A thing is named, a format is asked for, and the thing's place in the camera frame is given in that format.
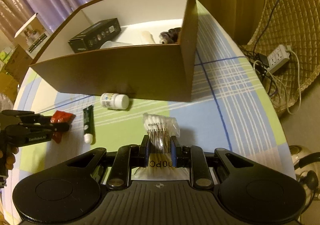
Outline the person's left hand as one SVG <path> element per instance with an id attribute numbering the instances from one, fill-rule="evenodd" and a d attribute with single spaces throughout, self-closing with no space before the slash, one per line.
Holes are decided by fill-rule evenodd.
<path id="1" fill-rule="evenodd" d="M 16 162 L 16 155 L 19 152 L 19 148 L 15 146 L 8 145 L 6 152 L 6 164 L 5 167 L 8 170 L 12 170 L 14 168 L 14 164 Z"/>

